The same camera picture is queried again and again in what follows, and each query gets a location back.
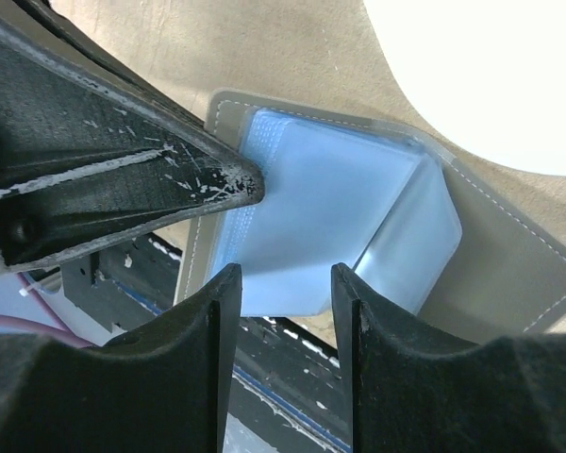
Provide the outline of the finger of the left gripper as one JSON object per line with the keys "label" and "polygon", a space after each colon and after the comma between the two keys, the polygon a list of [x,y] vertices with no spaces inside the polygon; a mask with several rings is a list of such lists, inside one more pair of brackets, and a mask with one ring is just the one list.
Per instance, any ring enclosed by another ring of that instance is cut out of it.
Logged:
{"label": "finger of the left gripper", "polygon": [[148,94],[153,101],[156,101],[158,105],[173,113],[176,118],[191,126],[197,126],[200,129],[204,128],[204,122],[201,119],[122,64],[77,28],[69,19],[55,12],[49,1],[22,0],[18,2],[18,7],[51,34],[71,45],[87,59],[125,82],[130,83],[141,92]]}
{"label": "finger of the left gripper", "polygon": [[0,275],[253,205],[258,167],[0,8]]}

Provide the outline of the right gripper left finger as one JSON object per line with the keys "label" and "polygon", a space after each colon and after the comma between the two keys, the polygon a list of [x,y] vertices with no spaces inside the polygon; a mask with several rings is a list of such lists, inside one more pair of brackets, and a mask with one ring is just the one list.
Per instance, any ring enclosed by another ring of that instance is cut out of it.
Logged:
{"label": "right gripper left finger", "polygon": [[0,452],[219,452],[241,267],[103,346],[0,334]]}

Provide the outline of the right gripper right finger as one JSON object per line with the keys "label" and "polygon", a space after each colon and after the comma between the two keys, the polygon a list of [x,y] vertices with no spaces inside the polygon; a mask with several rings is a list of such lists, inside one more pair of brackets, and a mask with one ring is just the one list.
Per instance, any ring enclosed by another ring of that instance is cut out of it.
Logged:
{"label": "right gripper right finger", "polygon": [[473,344],[347,265],[331,300],[355,452],[566,452],[566,333]]}

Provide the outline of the grey card holder wallet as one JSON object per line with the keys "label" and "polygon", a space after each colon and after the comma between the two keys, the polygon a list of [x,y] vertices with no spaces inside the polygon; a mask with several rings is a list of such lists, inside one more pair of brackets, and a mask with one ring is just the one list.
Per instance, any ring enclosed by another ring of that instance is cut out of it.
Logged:
{"label": "grey card holder wallet", "polygon": [[566,247],[418,129],[230,90],[206,128],[258,166],[265,195],[191,221],[177,298],[232,261],[243,315],[318,315],[344,263],[474,343],[566,315]]}

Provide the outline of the white oblong plastic tray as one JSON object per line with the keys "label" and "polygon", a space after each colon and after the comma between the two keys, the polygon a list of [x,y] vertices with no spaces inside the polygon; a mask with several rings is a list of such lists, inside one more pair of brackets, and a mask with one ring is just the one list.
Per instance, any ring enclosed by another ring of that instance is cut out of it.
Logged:
{"label": "white oblong plastic tray", "polygon": [[444,138],[566,176],[566,1],[369,1],[391,72]]}

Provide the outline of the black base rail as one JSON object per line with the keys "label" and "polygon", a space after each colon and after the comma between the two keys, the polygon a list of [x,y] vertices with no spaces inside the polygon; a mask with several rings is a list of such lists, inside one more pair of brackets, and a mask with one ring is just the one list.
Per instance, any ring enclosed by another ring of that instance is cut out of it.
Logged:
{"label": "black base rail", "polygon": [[[65,297],[118,334],[171,308],[184,251],[156,233],[60,268]],[[242,318],[226,452],[347,452],[336,352],[287,318]]]}

